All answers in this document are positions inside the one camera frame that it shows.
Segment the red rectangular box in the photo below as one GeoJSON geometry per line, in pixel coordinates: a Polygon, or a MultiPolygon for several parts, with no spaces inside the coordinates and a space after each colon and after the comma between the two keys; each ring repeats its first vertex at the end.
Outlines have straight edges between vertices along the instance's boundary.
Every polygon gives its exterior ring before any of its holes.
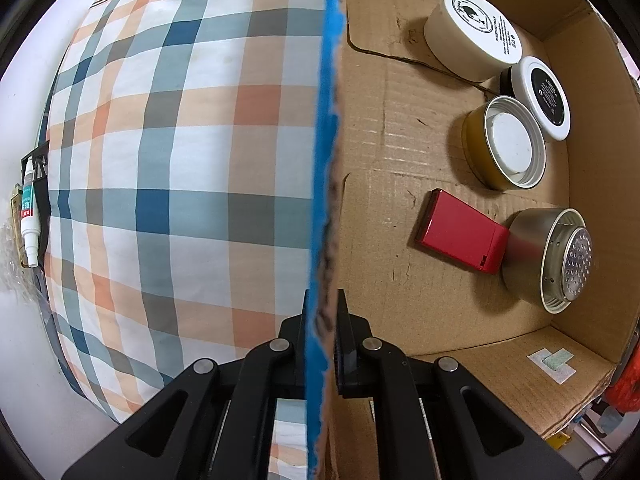
{"type": "Polygon", "coordinates": [[[442,188],[428,194],[416,244],[478,272],[497,274],[509,229],[442,188]]]}

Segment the silver metal perforated tin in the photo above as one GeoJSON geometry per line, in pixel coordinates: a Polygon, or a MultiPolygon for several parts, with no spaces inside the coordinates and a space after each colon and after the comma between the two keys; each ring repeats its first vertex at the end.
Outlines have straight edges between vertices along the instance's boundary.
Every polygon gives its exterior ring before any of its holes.
{"type": "Polygon", "coordinates": [[[585,289],[593,244],[574,208],[530,208],[509,226],[501,276],[521,300],[550,314],[563,312],[585,289]]]}

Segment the blue printed cardboard box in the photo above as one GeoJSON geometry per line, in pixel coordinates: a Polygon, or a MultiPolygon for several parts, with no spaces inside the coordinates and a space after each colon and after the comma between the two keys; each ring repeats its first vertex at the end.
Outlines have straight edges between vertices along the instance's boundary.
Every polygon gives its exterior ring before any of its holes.
{"type": "Polygon", "coordinates": [[[639,89],[600,0],[345,0],[331,479],[578,479],[639,325],[639,89]]]}

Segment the white jar black lid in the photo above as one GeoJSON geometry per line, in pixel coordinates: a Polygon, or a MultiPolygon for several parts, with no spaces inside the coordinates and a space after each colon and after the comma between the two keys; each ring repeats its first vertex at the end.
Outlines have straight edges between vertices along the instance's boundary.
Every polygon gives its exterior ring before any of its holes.
{"type": "Polygon", "coordinates": [[[521,102],[534,116],[544,137],[565,141],[570,134],[570,106],[552,69],[536,56],[524,56],[499,76],[500,93],[521,102]]]}

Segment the orange floral cloth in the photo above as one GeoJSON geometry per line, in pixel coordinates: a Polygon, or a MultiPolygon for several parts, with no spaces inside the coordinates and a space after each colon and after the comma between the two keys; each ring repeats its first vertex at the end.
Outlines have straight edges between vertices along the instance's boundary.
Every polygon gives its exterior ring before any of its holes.
{"type": "Polygon", "coordinates": [[[620,378],[610,385],[604,394],[605,401],[622,413],[640,410],[640,356],[639,348],[629,359],[620,378]]]}

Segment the plaid checkered blanket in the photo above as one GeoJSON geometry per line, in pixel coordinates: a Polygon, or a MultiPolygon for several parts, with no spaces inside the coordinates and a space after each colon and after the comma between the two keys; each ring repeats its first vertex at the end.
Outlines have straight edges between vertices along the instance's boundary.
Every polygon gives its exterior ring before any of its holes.
{"type": "Polygon", "coordinates": [[[326,0],[96,0],[49,108],[53,321],[123,422],[302,310],[326,0]]]}

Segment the white glue tube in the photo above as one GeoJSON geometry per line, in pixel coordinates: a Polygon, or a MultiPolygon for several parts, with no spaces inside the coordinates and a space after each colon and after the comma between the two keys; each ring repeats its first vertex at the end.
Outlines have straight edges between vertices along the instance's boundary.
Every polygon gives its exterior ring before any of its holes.
{"type": "Polygon", "coordinates": [[[21,202],[21,236],[27,265],[36,268],[39,264],[39,239],[41,233],[39,211],[35,194],[34,160],[26,162],[21,202]]]}

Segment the gold tin white inside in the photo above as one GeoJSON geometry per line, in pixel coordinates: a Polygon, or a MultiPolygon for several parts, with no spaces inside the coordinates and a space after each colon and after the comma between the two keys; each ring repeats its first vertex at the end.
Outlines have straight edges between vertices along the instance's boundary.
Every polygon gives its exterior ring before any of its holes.
{"type": "Polygon", "coordinates": [[[466,161],[486,188],[531,190],[547,167],[544,136],[533,114],[510,96],[496,96],[464,118],[466,161]]]}

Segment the white round jar printed lid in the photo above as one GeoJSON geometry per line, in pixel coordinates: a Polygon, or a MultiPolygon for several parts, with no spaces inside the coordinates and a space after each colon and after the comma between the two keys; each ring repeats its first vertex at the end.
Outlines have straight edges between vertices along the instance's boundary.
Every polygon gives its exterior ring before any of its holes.
{"type": "Polygon", "coordinates": [[[499,75],[523,56],[518,32],[487,0],[440,0],[424,38],[447,70],[472,82],[499,75]]]}

